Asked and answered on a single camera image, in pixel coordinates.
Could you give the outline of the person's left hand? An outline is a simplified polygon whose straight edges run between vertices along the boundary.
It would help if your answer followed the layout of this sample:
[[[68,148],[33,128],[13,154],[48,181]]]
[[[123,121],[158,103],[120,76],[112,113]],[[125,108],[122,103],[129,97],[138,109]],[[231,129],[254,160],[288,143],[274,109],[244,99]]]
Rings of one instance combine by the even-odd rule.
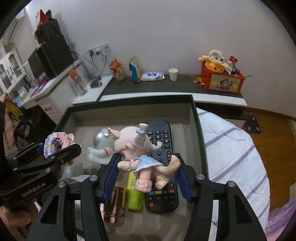
[[[38,215],[38,209],[35,206],[37,199],[29,202],[29,206],[21,211],[9,211],[5,206],[1,206],[1,233],[10,232],[10,236],[5,234],[5,240],[26,240],[23,234],[19,231],[20,227],[32,225]]]

